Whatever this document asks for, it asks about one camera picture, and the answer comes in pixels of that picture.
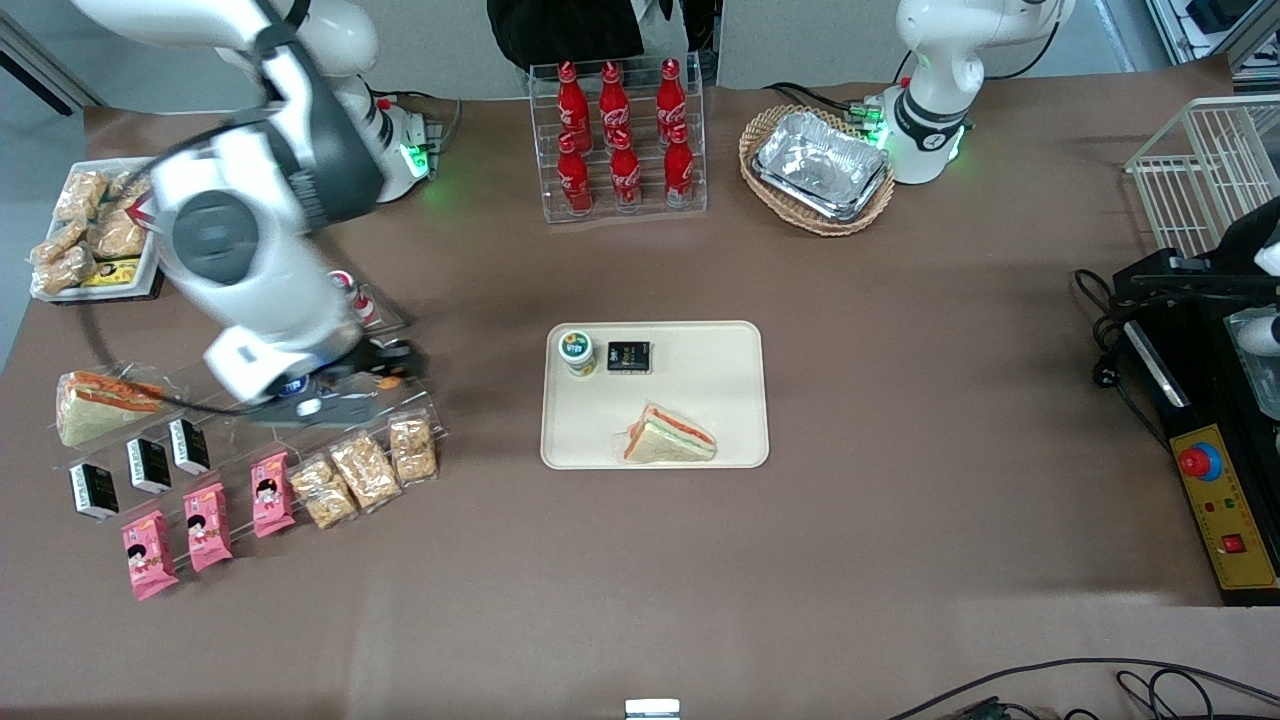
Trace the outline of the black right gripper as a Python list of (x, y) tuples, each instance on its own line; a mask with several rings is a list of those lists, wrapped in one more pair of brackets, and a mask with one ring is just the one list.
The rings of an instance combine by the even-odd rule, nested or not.
[(422, 355), (408, 341), (390, 340), (383, 347), (371, 340), (361, 340), (349, 352), (334, 363), (319, 368), (306, 377), (301, 398), (328, 398), (355, 392), (361, 373), (374, 373), (385, 364), (396, 364), (385, 369), (385, 378), (406, 382), (422, 375)]

